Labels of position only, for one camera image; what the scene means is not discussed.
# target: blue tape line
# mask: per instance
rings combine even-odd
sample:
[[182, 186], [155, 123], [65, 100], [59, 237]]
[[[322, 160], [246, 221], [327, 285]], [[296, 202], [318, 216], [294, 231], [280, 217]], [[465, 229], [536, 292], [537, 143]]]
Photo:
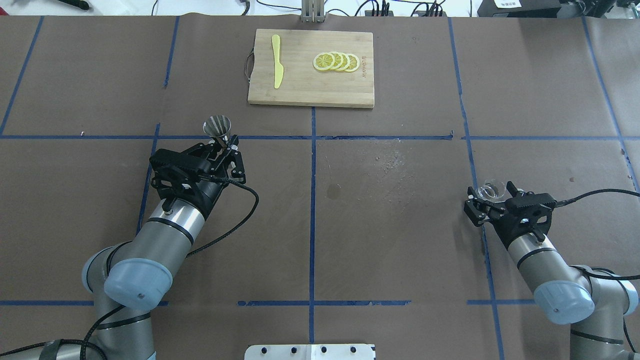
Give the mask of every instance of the blue tape line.
[[360, 135], [360, 136], [318, 136], [318, 140], [453, 140], [453, 135], [434, 136], [387, 136], [387, 135]]
[[618, 135], [618, 140], [620, 141], [620, 146], [622, 147], [622, 151], [625, 152], [625, 161], [627, 162], [627, 169], [629, 171], [629, 174], [631, 175], [631, 179], [634, 182], [634, 188], [636, 189], [636, 191], [639, 191], [640, 187], [638, 187], [636, 172], [634, 171], [633, 165], [631, 165], [631, 160], [629, 160], [629, 152], [627, 151], [627, 147], [625, 146], [625, 141], [622, 137], [622, 132], [620, 131], [620, 126], [618, 125], [618, 118], [616, 118], [616, 113], [613, 111], [613, 106], [611, 105], [609, 92], [607, 91], [606, 86], [604, 86], [604, 80], [602, 79], [602, 74], [600, 73], [600, 66], [598, 66], [598, 60], [596, 60], [596, 55], [593, 51], [593, 45], [591, 44], [591, 35], [589, 34], [587, 19], [584, 16], [582, 17], [582, 27], [584, 28], [584, 34], [587, 38], [587, 45], [589, 46], [589, 54], [591, 55], [591, 61], [593, 61], [593, 66], [596, 70], [596, 74], [598, 75], [598, 81], [600, 82], [600, 87], [602, 88], [604, 99], [607, 102], [607, 108], [609, 109], [609, 114], [611, 114], [613, 127], [616, 129], [616, 134]]
[[258, 300], [239, 301], [238, 306], [309, 306], [307, 300]]
[[[471, 136], [469, 131], [469, 123], [467, 119], [467, 111], [465, 109], [465, 104], [462, 101], [462, 80], [460, 78], [460, 66], [458, 64], [458, 52], [456, 51], [456, 40], [453, 33], [453, 22], [451, 18], [447, 18], [449, 21], [449, 36], [451, 38], [451, 52], [453, 54], [453, 64], [456, 70], [456, 81], [458, 82], [458, 97], [460, 98], [460, 111], [462, 113], [462, 118], [465, 124], [465, 139], [467, 141], [467, 153], [469, 156], [469, 165], [471, 166], [471, 178], [473, 180], [474, 188], [477, 188], [477, 177], [476, 177], [476, 163], [474, 162], [474, 154], [473, 149], [471, 148]], [[482, 228], [482, 240], [484, 243], [484, 267], [486, 268], [486, 276], [489, 284], [489, 294], [491, 296], [491, 300], [495, 300], [495, 289], [493, 287], [493, 275], [491, 273], [491, 262], [489, 260], [489, 247], [487, 246], [486, 234], [484, 232], [484, 227]], [[500, 360], [504, 360], [504, 347], [502, 346], [502, 332], [500, 331], [500, 320], [498, 317], [498, 307], [494, 303], [492, 304], [492, 312], [493, 312], [493, 325], [495, 327], [495, 338], [498, 346], [498, 355], [500, 356]]]
[[29, 63], [29, 59], [31, 58], [31, 53], [33, 52], [33, 48], [36, 45], [36, 40], [38, 40], [38, 34], [40, 34], [40, 28], [42, 27], [43, 20], [44, 20], [44, 16], [41, 16], [40, 20], [38, 21], [38, 26], [36, 27], [36, 32], [33, 34], [33, 39], [31, 40], [31, 46], [29, 46], [29, 51], [27, 51], [27, 56], [24, 59], [24, 63], [22, 63], [22, 69], [20, 69], [18, 80], [15, 82], [15, 87], [13, 88], [11, 99], [9, 99], [9, 105], [6, 107], [6, 112], [4, 113], [4, 118], [2, 119], [2, 125], [0, 125], [0, 135], [4, 133], [6, 122], [9, 121], [9, 114], [11, 113], [11, 108], [13, 107], [15, 96], [18, 94], [18, 89], [20, 88], [20, 83], [22, 82], [24, 71], [27, 69], [27, 64]]
[[615, 136], [477, 136], [469, 137], [471, 140], [619, 140]]
[[169, 61], [166, 63], [166, 76], [164, 77], [164, 87], [169, 85], [169, 74], [171, 73], [171, 62], [173, 61], [173, 50], [175, 49], [175, 38], [178, 35], [178, 24], [180, 24], [180, 17], [175, 17], [175, 25], [173, 26], [173, 39], [171, 40], [171, 50], [169, 50]]
[[[90, 300], [0, 300], [0, 306], [93, 306]], [[169, 306], [168, 301], [160, 301], [158, 306]]]
[[471, 137], [469, 133], [469, 123], [467, 121], [467, 111], [465, 104], [462, 101], [462, 80], [460, 79], [460, 66], [458, 65], [458, 52], [456, 51], [456, 40], [453, 35], [453, 22], [448, 17], [449, 21], [449, 36], [451, 37], [451, 51], [453, 53], [453, 65], [456, 69], [456, 81], [458, 82], [458, 98], [460, 100], [460, 111], [462, 112], [462, 119], [465, 122], [465, 139], [467, 141], [467, 154], [469, 156], [469, 162], [471, 163], [471, 179], [473, 180], [474, 188], [478, 187], [478, 181], [476, 179], [476, 163], [474, 162], [474, 153], [471, 148]]
[[467, 300], [467, 305], [535, 305], [533, 299]]
[[[181, 139], [192, 139], [192, 140], [205, 140], [210, 139], [206, 135], [160, 135], [160, 139], [163, 140], [181, 140]], [[240, 140], [311, 140], [311, 136], [303, 136], [303, 135], [291, 135], [291, 136], [281, 136], [281, 135], [238, 135]]]
[[316, 107], [311, 107], [311, 217], [309, 234], [309, 343], [315, 341], [316, 301]]
[[[156, 152], [156, 146], [158, 145], [158, 134], [160, 133], [160, 124], [156, 124], [156, 133], [154, 135], [154, 143], [151, 145], [151, 155]], [[147, 195], [149, 194], [149, 182], [151, 181], [151, 164], [147, 167], [147, 178], [145, 180], [145, 189], [142, 191], [142, 203], [140, 204], [140, 214], [138, 215], [138, 228], [136, 229], [136, 235], [142, 229], [142, 220], [145, 217], [145, 210], [147, 209]]]
[[411, 300], [316, 300], [316, 306], [406, 306]]
[[0, 135], [17, 140], [151, 140], [152, 135]]
[[[206, 135], [158, 135], [161, 140], [208, 140]], [[241, 140], [311, 140], [305, 135], [239, 135]], [[19, 140], [151, 140], [154, 135], [0, 135]], [[452, 140], [452, 135], [435, 136], [316, 136], [316, 140]]]
[[[315, 300], [316, 306], [406, 306], [411, 300]], [[306, 300], [239, 301], [238, 306], [309, 306]]]

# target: yellow knife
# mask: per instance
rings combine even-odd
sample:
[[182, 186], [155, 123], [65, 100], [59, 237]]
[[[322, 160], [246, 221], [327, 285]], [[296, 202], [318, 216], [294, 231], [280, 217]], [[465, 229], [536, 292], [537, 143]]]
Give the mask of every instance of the yellow knife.
[[284, 76], [284, 66], [280, 63], [280, 35], [275, 34], [271, 37], [271, 45], [273, 45], [273, 62], [275, 63], [273, 87], [280, 88]]

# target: brown table surface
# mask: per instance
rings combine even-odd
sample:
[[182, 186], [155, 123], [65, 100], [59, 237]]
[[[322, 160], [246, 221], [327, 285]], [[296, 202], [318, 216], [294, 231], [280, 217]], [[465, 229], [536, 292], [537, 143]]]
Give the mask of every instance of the brown table surface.
[[[372, 31], [375, 108], [247, 104], [257, 28]], [[462, 202], [487, 179], [557, 199], [633, 190], [638, 33], [595, 19], [0, 17], [0, 351], [84, 336], [80, 270], [157, 204], [149, 154], [201, 141], [222, 113], [262, 201], [153, 311], [158, 359], [310, 341], [374, 343], [378, 359], [567, 359], [568, 326], [532, 304]], [[251, 204], [226, 190], [199, 242]], [[554, 214], [567, 262], [639, 272], [637, 199]], [[640, 341], [640, 316], [628, 327]]]

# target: wire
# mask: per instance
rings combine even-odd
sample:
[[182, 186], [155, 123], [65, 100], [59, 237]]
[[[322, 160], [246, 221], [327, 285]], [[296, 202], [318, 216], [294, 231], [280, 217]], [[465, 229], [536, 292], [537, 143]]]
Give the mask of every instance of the wire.
[[637, 352], [636, 348], [634, 347], [634, 344], [631, 342], [631, 338], [629, 338], [629, 331], [627, 330], [627, 322], [625, 321], [624, 318], [622, 318], [622, 329], [625, 331], [625, 337], [627, 338], [627, 343], [629, 344], [631, 351]]
[[89, 344], [89, 339], [91, 338], [91, 335], [93, 334], [93, 332], [98, 328], [98, 326], [100, 326], [100, 324], [104, 320], [106, 320], [111, 315], [117, 313], [118, 311], [120, 311], [122, 309], [124, 309], [124, 305], [120, 305], [120, 306], [116, 307], [115, 309], [111, 310], [110, 312], [102, 315], [102, 317], [100, 317], [98, 320], [95, 321], [95, 323], [93, 323], [93, 326], [91, 326], [91, 329], [89, 329], [89, 331], [87, 331], [86, 335], [84, 336], [84, 340], [82, 341], [82, 345], [80, 345], [80, 360], [86, 360], [86, 347]]
[[424, 14], [423, 16], [432, 16], [432, 17], [442, 16], [442, 14], [444, 13], [444, 9], [442, 8], [442, 4], [445, 1], [446, 0], [443, 0], [441, 3], [438, 3], [438, 1], [433, 1], [433, 4], [431, 5], [431, 8], [429, 9], [429, 12]]
[[633, 195], [633, 196], [637, 196], [640, 197], [640, 193], [637, 192], [632, 192], [629, 190], [622, 190], [622, 189], [600, 189], [600, 190], [593, 190], [592, 192], [588, 192], [588, 193], [583, 193], [582, 195], [578, 196], [578, 197], [574, 197], [573, 199], [568, 199], [568, 200], [562, 200], [562, 201], [558, 201], [556, 203], [556, 207], [560, 208], [561, 206], [567, 206], [569, 204], [573, 204], [574, 202], [583, 199], [587, 196], [591, 196], [591, 195], [595, 195], [597, 193], [626, 193], [628, 195]]
[[260, 1], [260, 0], [255, 0], [255, 2], [256, 2], [256, 3], [259, 3], [259, 4], [261, 4], [261, 5], [264, 5], [264, 6], [270, 6], [270, 7], [272, 7], [272, 8], [283, 8], [283, 9], [291, 9], [291, 10], [300, 10], [300, 11], [302, 11], [302, 8], [292, 8], [291, 6], [265, 4], [265, 3], [263, 3], [263, 2], [262, 2], [262, 1]]
[[[76, 340], [76, 339], [60, 339], [60, 345], [82, 345], [83, 342], [84, 342], [83, 340]], [[2, 354], [0, 354], [0, 357], [7, 356], [7, 355], [12, 355], [12, 354], [17, 354], [19, 352], [31, 350], [31, 349], [34, 349], [34, 348], [43, 347], [46, 344], [47, 343], [37, 343], [37, 344], [29, 345], [29, 346], [26, 346], [26, 347], [17, 348], [15, 350], [3, 352]], [[87, 347], [95, 350], [102, 360], [107, 360], [107, 355], [105, 355], [104, 351], [102, 351], [102, 349], [100, 347], [98, 347], [98, 345], [96, 345], [94, 343], [88, 343]]]
[[358, 14], [360, 13], [360, 10], [362, 10], [362, 8], [365, 6], [366, 3], [376, 3], [376, 7], [371, 9], [372, 14], [376, 12], [376, 9], [380, 10], [380, 3], [378, 2], [378, 0], [366, 0], [364, 3], [360, 4], [354, 16], [358, 16]]
[[246, 77], [246, 80], [248, 83], [251, 83], [251, 76], [249, 75], [249, 59], [251, 58], [252, 55], [253, 55], [253, 48], [251, 49], [251, 52], [249, 53], [249, 55], [246, 56], [246, 60], [244, 61], [244, 76]]
[[216, 238], [215, 240], [202, 245], [201, 247], [195, 249], [194, 251], [191, 251], [189, 254], [187, 254], [187, 258], [190, 256], [194, 256], [195, 254], [198, 254], [199, 252], [205, 250], [206, 248], [210, 247], [211, 245], [214, 245], [216, 243], [218, 243], [220, 240], [226, 238], [227, 236], [231, 235], [231, 233], [233, 233], [234, 231], [238, 230], [239, 227], [241, 227], [242, 225], [244, 225], [244, 223], [249, 220], [249, 218], [253, 215], [253, 212], [255, 211], [255, 208], [258, 207], [258, 202], [260, 202], [260, 197], [258, 196], [258, 193], [255, 192], [255, 190], [253, 190], [252, 188], [250, 188], [249, 186], [243, 185], [241, 183], [238, 183], [237, 181], [233, 181], [231, 179], [222, 179], [222, 178], [216, 178], [217, 182], [219, 183], [229, 183], [232, 185], [235, 185], [237, 187], [239, 187], [240, 189], [244, 189], [248, 192], [250, 192], [251, 194], [253, 194], [253, 196], [255, 197], [255, 202], [253, 203], [253, 207], [251, 208], [251, 211], [249, 211], [249, 214], [247, 214], [244, 219], [242, 219], [242, 221], [240, 221], [236, 226], [233, 227], [233, 229], [227, 231], [226, 233], [224, 233], [222, 236], [220, 236], [219, 238]]
[[158, 1], [159, 1], [159, 0], [156, 0], [156, 1], [154, 2], [154, 7], [152, 7], [152, 8], [151, 8], [151, 16], [153, 16], [153, 15], [154, 15], [154, 10], [156, 9], [156, 5], [158, 5]]
[[585, 269], [585, 268], [583, 268], [581, 266], [575, 266], [574, 265], [574, 266], [571, 266], [571, 267], [580, 270], [586, 276], [595, 277], [596, 279], [617, 280], [617, 281], [640, 280], [640, 275], [631, 275], [631, 276], [601, 275], [601, 274], [594, 274], [593, 272], [590, 272], [589, 270], [587, 270], [587, 269]]
[[420, 5], [426, 5], [427, 6], [427, 12], [429, 12], [429, 3], [419, 3], [418, 5], [415, 6], [415, 8], [413, 8], [413, 11], [411, 12], [411, 15], [409, 16], [413, 16], [413, 14], [418, 11], [418, 8], [420, 7]]
[[341, 12], [344, 15], [347, 15], [348, 17], [350, 17], [351, 15], [349, 15], [348, 13], [344, 12], [344, 10], [340, 10], [340, 9], [331, 9], [331, 10], [327, 10], [326, 13], [330, 13], [330, 12]]
[[25, 347], [21, 347], [21, 348], [17, 348], [15, 350], [11, 350], [11, 351], [7, 351], [7, 352], [3, 352], [2, 354], [0, 354], [0, 357], [2, 356], [7, 356], [7, 355], [12, 355], [12, 354], [17, 354], [19, 352], [23, 352], [23, 351], [27, 351], [27, 350], [31, 350], [32, 348], [38, 348], [38, 347], [43, 347], [44, 345], [46, 345], [47, 343], [37, 343], [37, 344], [33, 344], [33, 345], [28, 345]]
[[[608, 272], [608, 273], [610, 273], [612, 275], [616, 274], [616, 273], [614, 273], [613, 271], [611, 271], [611, 270], [609, 270], [607, 268], [591, 268], [591, 269], [592, 270], [603, 271], [603, 272]], [[615, 277], [614, 280], [616, 280], [618, 282], [618, 284], [620, 284], [620, 286], [622, 287], [623, 290], [625, 290], [625, 291], [627, 290], [627, 288], [624, 285], [622, 285], [622, 282], [617, 277]], [[627, 322], [625, 321], [624, 317], [622, 318], [622, 329], [625, 332], [625, 337], [627, 338], [627, 343], [629, 344], [629, 347], [631, 348], [631, 351], [637, 352], [636, 348], [634, 347], [633, 342], [631, 342], [631, 337], [629, 336], [629, 331], [627, 330]]]
[[246, 13], [249, 12], [249, 8], [251, 8], [251, 2], [249, 0], [246, 0], [244, 2], [244, 12], [240, 16], [245, 16]]

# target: black device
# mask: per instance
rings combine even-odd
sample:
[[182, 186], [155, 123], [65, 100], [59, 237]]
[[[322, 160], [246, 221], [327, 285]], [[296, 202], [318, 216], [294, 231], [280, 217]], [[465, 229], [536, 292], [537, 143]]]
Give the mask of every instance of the black device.
[[238, 137], [234, 135], [225, 147], [219, 142], [210, 142], [197, 143], [182, 152], [156, 151], [149, 159], [155, 174], [151, 186], [158, 191], [160, 199], [167, 199], [163, 210], [171, 211], [175, 201], [182, 199], [194, 205], [205, 219], [209, 217], [222, 189], [228, 185], [219, 182], [228, 178], [228, 168], [232, 168], [233, 180], [240, 184], [246, 182], [237, 145]]
[[509, 6], [514, 0], [483, 0], [478, 8], [479, 17], [557, 17], [562, 7], [560, 0], [520, 0], [517, 8], [502, 8], [496, 5]]
[[476, 189], [467, 189], [465, 214], [475, 226], [491, 223], [506, 248], [517, 237], [531, 233], [543, 242], [551, 228], [551, 216], [557, 201], [547, 193], [536, 194], [519, 190], [511, 181], [507, 191], [512, 198], [504, 202], [482, 199]]
[[384, 15], [377, 15], [378, 12], [374, 11], [374, 10], [365, 10], [364, 11], [364, 15], [365, 16], [374, 16], [374, 17], [381, 17], [381, 16], [393, 16], [394, 12], [393, 11], [389, 11], [389, 13], [385, 12]]
[[76, 8], [79, 8], [85, 11], [91, 8], [91, 5], [89, 5], [89, 3], [83, 0], [58, 0], [58, 1], [60, 1], [61, 3], [69, 4], [71, 6], [75, 6]]

